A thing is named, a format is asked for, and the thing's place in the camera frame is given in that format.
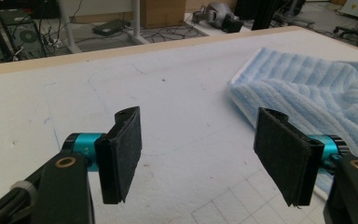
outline floor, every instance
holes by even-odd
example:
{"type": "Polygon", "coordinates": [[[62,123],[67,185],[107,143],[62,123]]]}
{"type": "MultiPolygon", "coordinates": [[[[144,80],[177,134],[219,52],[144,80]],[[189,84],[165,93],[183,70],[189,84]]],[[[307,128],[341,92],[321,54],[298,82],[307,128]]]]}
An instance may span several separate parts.
{"type": "MultiPolygon", "coordinates": [[[[339,13],[341,8],[341,6],[334,5],[329,2],[307,2],[296,17],[298,19],[313,21],[314,23],[311,27],[307,27],[306,23],[301,22],[299,22],[298,25],[358,47],[357,36],[347,35],[345,36],[346,38],[340,38],[338,37],[339,33],[333,33],[337,26],[351,29],[358,23],[358,19],[339,13]]],[[[50,46],[47,47],[48,55],[55,56],[70,53],[65,47],[65,32],[63,31],[62,24],[60,24],[59,20],[42,21],[41,24],[42,34],[45,34],[46,38],[50,40],[50,46]],[[58,36],[59,41],[57,41],[56,35],[58,30],[60,30],[60,35],[58,36]]],[[[75,42],[82,51],[87,52],[100,49],[114,49],[135,45],[135,43],[133,43],[127,35],[127,32],[131,28],[125,29],[121,33],[105,37],[96,35],[92,32],[92,27],[99,24],[100,23],[72,24],[75,42]]],[[[287,25],[285,22],[272,21],[270,27],[272,28],[285,25],[287,25]]],[[[244,27],[251,29],[252,22],[246,21],[244,27]]],[[[149,42],[155,43],[200,37],[204,36],[204,33],[189,26],[175,26],[142,30],[142,36],[149,42]]]]}

